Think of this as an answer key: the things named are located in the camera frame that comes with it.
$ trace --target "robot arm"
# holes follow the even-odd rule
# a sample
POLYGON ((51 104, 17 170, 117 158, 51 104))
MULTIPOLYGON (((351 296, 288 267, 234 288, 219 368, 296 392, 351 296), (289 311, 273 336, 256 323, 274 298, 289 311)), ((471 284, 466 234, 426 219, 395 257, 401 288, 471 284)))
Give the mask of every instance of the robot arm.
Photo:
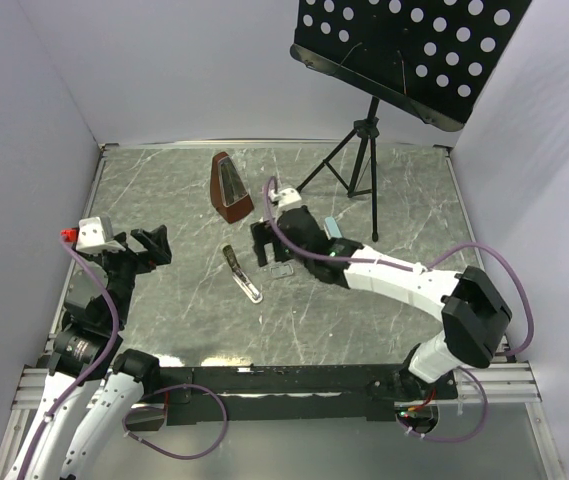
POLYGON ((364 290, 412 305, 443 323, 443 331, 413 349, 405 361, 408 372, 428 384, 455 367, 489 366, 511 319, 511 311, 486 273, 428 270, 377 252, 359 242, 329 238, 299 193, 292 188, 269 194, 277 205, 276 222, 295 245, 326 257, 370 259, 369 263, 309 259, 289 252, 268 222, 251 225, 258 264, 266 264, 265 245, 273 244, 276 261, 297 258, 318 280, 364 290), (402 268, 389 267, 392 263, 402 268))
MULTIPOLYGON (((106 290, 115 303, 120 319, 118 330, 126 325, 135 277, 153 271, 158 265, 171 262, 166 233, 165 226, 152 232, 133 230, 131 236, 146 249, 133 252, 126 243, 125 233, 113 236, 107 217, 83 219, 79 229, 62 232, 66 241, 75 243, 77 253, 100 265, 106 273, 106 290)), ((102 355, 113 334, 113 319, 104 297, 100 295, 88 302, 85 298, 81 300, 77 301, 70 294, 65 299, 62 331, 57 334, 53 344, 44 395, 17 459, 6 476, 7 480, 20 478, 20 470, 23 468, 26 468, 26 474, 21 478, 28 480, 60 478, 63 464, 64 471, 68 473, 67 478, 79 478, 77 474, 84 471, 82 465, 86 460, 90 464, 100 451, 103 445, 100 440, 121 421, 124 409, 139 401, 147 389, 147 377, 140 375, 133 367, 133 372, 128 372, 131 362, 124 362, 127 368, 122 372, 115 368, 115 374, 107 382, 115 386, 112 389, 105 388, 98 405, 86 415, 87 404, 98 390, 122 343, 121 337, 117 335, 113 348, 104 360, 90 375, 82 377, 84 381, 59 405, 54 415, 48 414, 61 394, 102 355), (34 455, 27 459, 27 450, 34 441, 34 455)), ((130 357, 129 352, 132 351, 129 350, 120 357, 130 357)), ((153 357, 141 361, 141 366, 149 372, 154 371, 152 367, 155 364, 159 368, 159 362, 153 357)))

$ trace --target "gray marble tabletop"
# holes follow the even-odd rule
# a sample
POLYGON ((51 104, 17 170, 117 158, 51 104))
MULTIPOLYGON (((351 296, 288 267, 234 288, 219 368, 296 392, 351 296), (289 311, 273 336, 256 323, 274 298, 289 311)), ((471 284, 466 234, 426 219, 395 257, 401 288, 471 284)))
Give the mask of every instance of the gray marble tabletop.
MULTIPOLYGON (((296 365, 399 363, 418 342, 441 329, 435 319, 394 300, 322 284, 301 265, 273 279, 258 268, 249 225, 262 216, 261 187, 270 175, 296 186, 331 144, 209 144, 179 148, 109 148, 92 215, 111 217, 116 231, 168 227, 173 263, 138 277, 126 348, 170 365, 296 365), (211 206, 211 158, 227 151, 247 185, 255 210, 229 225, 211 206), (230 243, 264 294, 253 304, 239 289, 221 254, 230 243)), ((357 146, 333 165, 347 178, 357 146)), ((379 231, 375 248, 427 262, 469 240, 469 230, 447 162, 439 148, 378 147, 379 231)), ((365 173, 362 186, 370 184, 365 173)), ((345 237, 370 243, 370 197, 349 199, 328 170, 303 192, 322 222, 333 216, 345 237)), ((477 265, 474 252, 441 268, 477 265)))

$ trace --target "purple cable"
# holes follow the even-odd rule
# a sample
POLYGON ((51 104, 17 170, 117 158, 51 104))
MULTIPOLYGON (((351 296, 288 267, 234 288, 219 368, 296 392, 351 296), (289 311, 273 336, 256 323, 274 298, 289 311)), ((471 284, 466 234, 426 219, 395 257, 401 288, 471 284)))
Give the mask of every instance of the purple cable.
POLYGON ((328 255, 320 255, 319 253, 309 252, 303 248, 298 247, 288 238, 286 238, 284 233, 282 233, 282 230, 280 230, 280 227, 277 226, 277 222, 275 222, 275 219, 273 218, 273 212, 271 212, 271 202, 268 198, 268 192, 271 189, 271 185, 273 186, 273 189, 277 191, 277 179, 275 177, 269 178, 266 182, 266 185, 264 185, 264 213, 266 215, 266 219, 268 220, 268 223, 271 225, 271 228, 277 237, 281 240, 281 242, 298 255, 310 258, 311 260, 318 260, 320 262, 379 263, 381 265, 386 265, 387 267, 399 268, 405 272, 413 271, 411 267, 400 265, 399 263, 390 262, 388 260, 378 260, 375 258, 329 257, 328 255))
POLYGON ((157 410, 156 407, 139 407, 136 409, 131 410, 130 412, 128 412, 126 414, 126 416, 122 419, 122 427, 124 427, 124 431, 126 432, 126 434, 131 437, 133 440, 137 440, 138 442, 140 442, 143 445, 146 445, 149 448, 152 448, 153 450, 155 450, 158 453, 161 453, 162 455, 166 455, 167 457, 170 458, 174 458, 175 460, 196 460, 198 458, 202 458, 205 455, 208 455, 209 453, 211 453, 213 450, 215 450, 220 443, 222 443, 222 440, 224 439, 224 436, 226 435, 226 431, 228 430, 228 415, 226 413, 226 408, 224 407, 224 403, 222 403, 222 399, 220 397, 218 397, 212 390, 203 387, 201 385, 193 385, 190 383, 184 383, 181 385, 173 385, 170 387, 166 387, 166 388, 161 388, 160 390, 157 390, 156 392, 153 392, 150 395, 145 395, 144 397, 142 397, 142 400, 149 398, 153 395, 159 395, 161 393, 166 393, 166 392, 170 392, 171 390, 176 390, 178 388, 194 388, 195 390, 200 390, 202 392, 208 393, 211 397, 213 397, 213 399, 217 402, 217 404, 220 406, 220 409, 222 410, 222 419, 223 419, 223 424, 222 424, 222 431, 220 432, 220 434, 218 435, 218 437, 215 439, 215 441, 213 442, 213 444, 208 447, 206 450, 204 450, 203 452, 197 453, 195 455, 179 455, 177 453, 171 453, 167 450, 164 450, 161 447, 158 447, 157 445, 155 445, 154 443, 149 442, 148 440, 139 437, 138 435, 134 434, 133 432, 131 432, 127 427, 126 427, 126 420, 128 419, 128 417, 139 410, 157 410))
POLYGON ((77 386, 81 384, 86 379, 86 377, 88 377, 91 373, 93 373, 95 369, 108 357, 108 354, 115 346, 115 342, 117 341, 117 333, 120 328, 120 318, 117 313, 117 307, 115 307, 115 303, 113 302, 113 299, 106 290, 106 287, 104 287, 100 279, 97 277, 97 275, 95 275, 95 273, 89 266, 88 262, 84 260, 69 245, 67 245, 62 237, 60 237, 59 240, 60 243, 62 244, 62 247, 64 247, 64 250, 66 250, 68 254, 73 258, 73 260, 77 262, 77 264, 84 271, 84 273, 86 273, 89 276, 89 278, 93 281, 93 283, 95 283, 95 285, 100 290, 100 293, 104 297, 104 300, 108 305, 108 309, 111 312, 111 317, 113 320, 113 330, 102 353, 95 359, 95 361, 86 370, 84 370, 84 372, 82 372, 81 375, 77 377, 77 379, 71 385, 69 385, 69 387, 66 390, 64 390, 64 392, 62 392, 62 394, 57 398, 57 400, 53 402, 51 408, 49 408, 48 411, 44 414, 44 419, 42 419, 39 426, 37 427, 37 430, 35 430, 35 434, 33 435, 31 443, 29 444, 28 449, 24 454, 24 460, 22 461, 22 466, 20 468, 19 473, 17 474, 17 480, 24 480, 26 478, 26 472, 28 471, 28 467, 31 464, 31 461, 33 460, 33 456, 35 455, 35 450, 37 449, 37 445, 40 439, 42 438, 42 435, 44 434, 44 429, 46 428, 47 425, 45 419, 47 417, 51 419, 54 418, 55 412, 59 410, 59 408, 68 398, 68 396, 73 392, 73 390, 75 390, 75 388, 77 388, 77 386))
POLYGON ((533 310, 531 309, 531 304, 528 301, 528 296, 526 295, 526 291, 524 290, 524 285, 522 285, 522 282, 515 273, 515 270, 513 270, 513 267, 511 267, 511 265, 497 250, 492 249, 488 245, 483 245, 481 243, 476 243, 476 242, 460 243, 456 247, 451 248, 447 252, 444 252, 442 255, 437 257, 435 260, 429 263, 427 267, 429 269, 435 268, 437 265, 442 263, 448 257, 456 254, 457 252, 465 248, 477 248, 479 250, 483 250, 486 253, 490 254, 495 260, 499 262, 500 265, 502 265, 502 267, 504 267, 504 270, 506 270, 508 276, 511 277, 511 280, 513 281, 513 284, 517 289, 517 293, 519 294, 520 299, 522 301, 522 306, 524 307, 524 315, 526 316, 526 325, 528 329, 526 332, 526 338, 519 347, 512 348, 507 352, 498 352, 495 355, 501 357, 511 357, 513 355, 517 355, 518 353, 522 353, 531 344, 531 342, 533 341, 533 335, 535 334, 535 322, 533 320, 533 310))
POLYGON ((482 416, 480 417, 480 420, 479 422, 477 422, 477 425, 475 426, 473 431, 467 433, 466 435, 462 435, 460 437, 452 437, 452 438, 434 437, 433 435, 422 435, 414 431, 409 425, 405 424, 402 420, 398 418, 397 422, 404 427, 405 431, 408 432, 409 435, 411 435, 412 437, 417 437, 426 440, 427 442, 461 443, 470 440, 471 438, 479 434, 482 430, 484 430, 484 427, 486 426, 486 420, 488 418, 488 398, 486 396, 486 390, 484 390, 484 387, 482 386, 481 382, 477 379, 475 375, 473 375, 471 372, 469 372, 467 369, 463 367, 457 367, 457 368, 462 372, 464 372, 465 375, 467 375, 471 380, 475 382, 477 388, 479 388, 480 390, 480 394, 482 395, 482 416))
MULTIPOLYGON (((280 239, 280 241, 284 245, 286 245, 288 248, 290 248, 292 251, 297 253, 298 255, 301 255, 301 256, 306 257, 306 258, 310 258, 311 260, 319 260, 319 261, 325 261, 325 262, 379 263, 382 265, 386 265, 388 267, 399 268, 400 270, 404 270, 407 272, 412 271, 412 268, 410 268, 410 267, 407 267, 405 265, 400 265, 400 264, 397 264, 394 262, 390 262, 388 260, 379 260, 378 261, 374 258, 329 257, 326 255, 319 255, 317 253, 309 252, 309 251, 306 251, 306 250, 298 247, 293 242, 291 242, 288 238, 286 238, 284 233, 282 233, 280 228, 277 226, 277 222, 273 218, 273 213, 271 212, 271 203, 270 203, 270 200, 268 198, 268 192, 270 191, 271 187, 275 191, 277 191, 277 179, 275 177, 270 177, 268 179, 268 181, 266 182, 266 185, 264 185, 264 213, 266 215, 266 219, 268 220, 268 223, 270 224, 271 228, 273 229, 273 231, 275 232, 277 237, 280 239)), ((531 309, 531 304, 528 301, 528 296, 526 295, 526 291, 524 290, 524 286, 522 285, 522 282, 520 281, 519 277, 515 273, 515 270, 513 270, 513 267, 511 267, 511 265, 506 261, 506 259, 499 252, 497 252, 496 250, 492 249, 491 247, 489 247, 487 245, 483 245, 481 243, 475 243, 475 242, 461 243, 460 245, 453 247, 452 249, 448 250, 447 252, 443 253, 438 258, 433 260, 430 264, 427 265, 427 268, 432 269, 432 268, 436 267, 437 265, 442 263, 444 260, 446 260, 451 255, 453 255, 453 254, 455 254, 455 253, 457 253, 460 250, 463 250, 465 248, 477 248, 477 249, 480 249, 480 250, 483 250, 483 251, 489 253, 491 256, 493 256, 500 263, 500 265, 502 265, 502 267, 504 267, 504 270, 506 270, 506 273, 508 273, 508 275, 511 277, 511 280, 513 280, 513 283, 515 284, 515 288, 517 289, 517 293, 519 294, 520 299, 522 301, 522 305, 524 306, 524 313, 526 316, 526 324, 528 327, 528 332, 526 334, 526 338, 524 339, 524 342, 519 347, 513 348, 507 352, 499 352, 496 355, 497 356, 510 357, 513 355, 517 355, 518 353, 522 353, 524 350, 526 350, 526 348, 528 348, 528 346, 533 341, 533 334, 535 333, 535 322, 533 320, 533 311, 531 309)))

